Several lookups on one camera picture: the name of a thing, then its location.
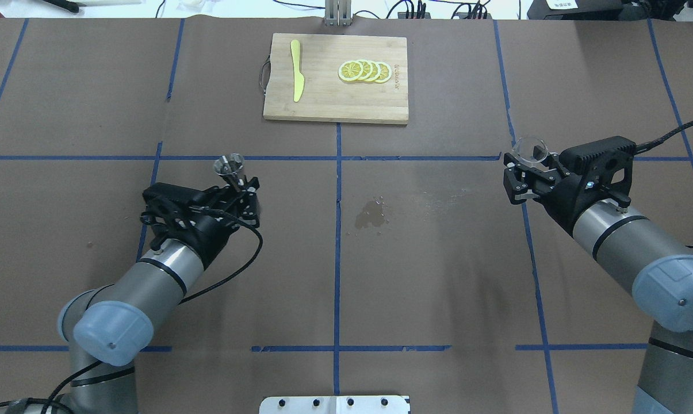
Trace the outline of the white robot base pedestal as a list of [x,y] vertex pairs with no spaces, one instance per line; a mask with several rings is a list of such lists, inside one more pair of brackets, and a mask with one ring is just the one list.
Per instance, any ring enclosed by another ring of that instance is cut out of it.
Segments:
[[272,396],[263,399],[259,413],[410,413],[408,396]]

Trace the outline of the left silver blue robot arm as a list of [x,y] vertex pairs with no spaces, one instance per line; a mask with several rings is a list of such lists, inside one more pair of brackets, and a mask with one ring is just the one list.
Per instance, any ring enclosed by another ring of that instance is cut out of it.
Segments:
[[204,190],[157,182],[143,191],[149,251],[112,285],[81,293],[57,322],[72,374],[46,398],[0,403],[0,413],[137,413],[135,363],[176,307],[220,286],[191,288],[239,228],[258,234],[259,178],[223,176]]

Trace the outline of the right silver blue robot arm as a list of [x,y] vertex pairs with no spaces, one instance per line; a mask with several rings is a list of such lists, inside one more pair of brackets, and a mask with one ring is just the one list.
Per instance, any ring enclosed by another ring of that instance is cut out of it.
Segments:
[[634,413],[693,413],[693,248],[632,206],[633,154],[504,156],[512,204],[535,200],[653,320]]

